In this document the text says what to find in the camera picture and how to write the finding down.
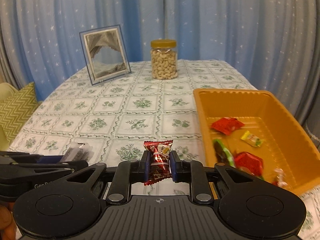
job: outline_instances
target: orange plastic tray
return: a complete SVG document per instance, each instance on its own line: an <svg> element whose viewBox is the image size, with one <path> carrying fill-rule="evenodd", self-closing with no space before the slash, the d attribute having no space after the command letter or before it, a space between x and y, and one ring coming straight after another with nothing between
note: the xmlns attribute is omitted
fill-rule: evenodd
<svg viewBox="0 0 320 240"><path fill-rule="evenodd" d="M207 166L217 162L212 140L219 138L232 154L250 152L263 159L263 177L272 182L275 168L284 170L287 190L300 195L320 184L320 153L290 112L268 91L196 89L194 96ZM245 125L230 136L210 128L222 117ZM264 142L252 147L240 137L246 130Z"/></svg>

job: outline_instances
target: star print curtain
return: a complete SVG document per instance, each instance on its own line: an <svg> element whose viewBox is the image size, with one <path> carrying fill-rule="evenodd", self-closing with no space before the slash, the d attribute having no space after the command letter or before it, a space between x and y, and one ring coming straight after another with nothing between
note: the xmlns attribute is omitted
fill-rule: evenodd
<svg viewBox="0 0 320 240"><path fill-rule="evenodd" d="M165 1L179 57L224 60L296 112L313 57L316 0Z"/></svg>
<svg viewBox="0 0 320 240"><path fill-rule="evenodd" d="M44 100L85 66L79 32L121 25L128 59L150 58L164 38L163 0L0 0L5 48L20 87L36 83Z"/></svg>

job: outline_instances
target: tablecloth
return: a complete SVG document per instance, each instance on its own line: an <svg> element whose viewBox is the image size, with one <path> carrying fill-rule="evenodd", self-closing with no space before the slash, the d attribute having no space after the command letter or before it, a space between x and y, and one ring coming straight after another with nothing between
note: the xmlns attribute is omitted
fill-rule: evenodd
<svg viewBox="0 0 320 240"><path fill-rule="evenodd" d="M224 61L178 61L178 78L151 78L150 61L130 63L132 73L92 86L83 68L61 84L36 110L10 146L11 151L62 155L71 141L88 143L89 164L117 166L139 159L145 140L173 139L181 159L205 165L196 105L196 88L255 89ZM188 194L187 183L165 179L155 185L136 183L132 194ZM300 235L318 239L320 205L317 189L302 196L307 220Z"/></svg>

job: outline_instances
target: zigzag pattern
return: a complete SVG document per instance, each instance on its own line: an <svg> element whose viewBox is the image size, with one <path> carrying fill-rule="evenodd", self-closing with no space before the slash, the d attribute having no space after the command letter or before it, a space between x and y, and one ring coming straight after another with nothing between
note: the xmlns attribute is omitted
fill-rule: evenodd
<svg viewBox="0 0 320 240"><path fill-rule="evenodd" d="M34 82L0 103L0 125L8 141L15 139L37 107Z"/></svg>

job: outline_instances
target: plastic jar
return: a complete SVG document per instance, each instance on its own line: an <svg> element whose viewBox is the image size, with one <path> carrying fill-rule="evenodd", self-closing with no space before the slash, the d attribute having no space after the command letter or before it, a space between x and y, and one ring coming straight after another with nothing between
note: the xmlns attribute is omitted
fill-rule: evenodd
<svg viewBox="0 0 320 240"><path fill-rule="evenodd" d="M172 79L178 76L175 40L151 41L152 77L156 79Z"/></svg>

